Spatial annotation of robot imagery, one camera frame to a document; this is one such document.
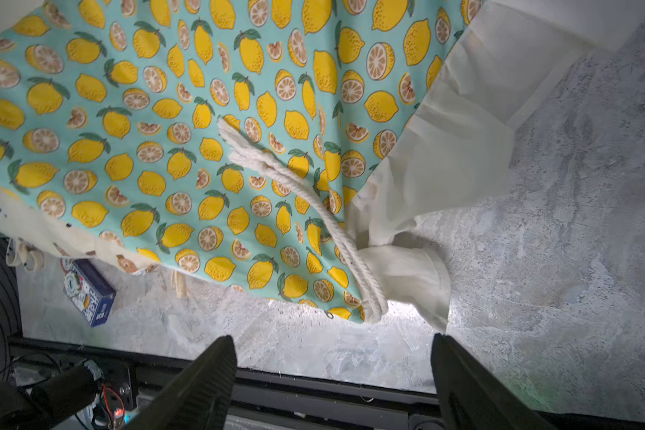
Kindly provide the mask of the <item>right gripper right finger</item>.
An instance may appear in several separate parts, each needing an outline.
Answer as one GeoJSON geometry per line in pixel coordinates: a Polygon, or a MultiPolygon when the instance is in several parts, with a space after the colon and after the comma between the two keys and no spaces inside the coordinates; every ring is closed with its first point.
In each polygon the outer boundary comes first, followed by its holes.
{"type": "Polygon", "coordinates": [[[434,337],[431,368],[447,429],[552,429],[454,338],[434,337]]]}

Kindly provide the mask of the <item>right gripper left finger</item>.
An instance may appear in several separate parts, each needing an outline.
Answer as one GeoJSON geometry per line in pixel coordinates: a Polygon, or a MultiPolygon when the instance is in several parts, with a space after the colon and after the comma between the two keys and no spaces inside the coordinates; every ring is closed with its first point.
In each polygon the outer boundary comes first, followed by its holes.
{"type": "Polygon", "coordinates": [[[222,429],[231,405],[238,358],[230,335],[217,338],[164,386],[127,429],[222,429]]]}

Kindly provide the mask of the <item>lemon print pillow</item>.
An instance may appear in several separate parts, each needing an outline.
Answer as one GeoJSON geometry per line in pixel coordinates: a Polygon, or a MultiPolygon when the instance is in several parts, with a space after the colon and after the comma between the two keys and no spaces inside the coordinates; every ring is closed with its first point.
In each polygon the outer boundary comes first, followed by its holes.
{"type": "Polygon", "coordinates": [[[0,187],[177,275],[445,331],[398,247],[503,193],[516,129],[645,1],[0,1],[0,187]]]}

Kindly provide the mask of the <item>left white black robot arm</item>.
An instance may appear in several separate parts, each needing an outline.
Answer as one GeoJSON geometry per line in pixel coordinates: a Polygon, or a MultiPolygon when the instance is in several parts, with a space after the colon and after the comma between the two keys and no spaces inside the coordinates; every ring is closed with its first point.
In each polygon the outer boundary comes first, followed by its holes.
{"type": "Polygon", "coordinates": [[[86,361],[30,388],[0,383],[0,429],[52,429],[93,403],[102,380],[86,361]]]}

